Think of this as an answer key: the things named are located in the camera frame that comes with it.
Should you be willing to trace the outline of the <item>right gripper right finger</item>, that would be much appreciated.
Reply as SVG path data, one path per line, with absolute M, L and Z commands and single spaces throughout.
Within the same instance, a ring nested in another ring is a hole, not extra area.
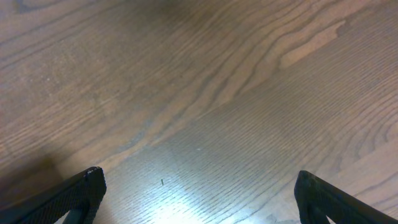
M 396 219 L 305 170 L 298 173 L 294 196 L 302 224 L 397 224 Z

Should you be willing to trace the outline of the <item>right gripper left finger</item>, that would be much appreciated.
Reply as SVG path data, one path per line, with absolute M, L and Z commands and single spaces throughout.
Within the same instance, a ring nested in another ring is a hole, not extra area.
M 93 223 L 106 193 L 103 169 L 90 167 L 1 210 L 1 223 Z

